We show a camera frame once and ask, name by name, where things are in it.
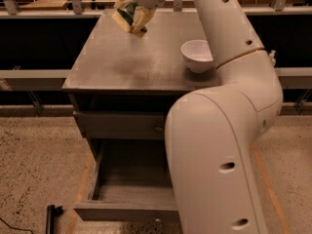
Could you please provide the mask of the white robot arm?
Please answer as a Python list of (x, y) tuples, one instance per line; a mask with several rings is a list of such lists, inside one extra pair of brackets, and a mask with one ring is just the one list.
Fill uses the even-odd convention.
[(268, 234), (250, 147), (282, 107), (270, 56), (237, 0), (193, 0), (219, 86), (181, 97), (165, 144), (184, 234)]

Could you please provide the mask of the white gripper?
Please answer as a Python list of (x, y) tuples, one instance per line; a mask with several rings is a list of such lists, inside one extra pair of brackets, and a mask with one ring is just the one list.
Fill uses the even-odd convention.
[(166, 0), (136, 0), (140, 6), (135, 8), (135, 0), (116, 0), (112, 18), (127, 33), (142, 38), (147, 32), (146, 25), (154, 17), (155, 9)]

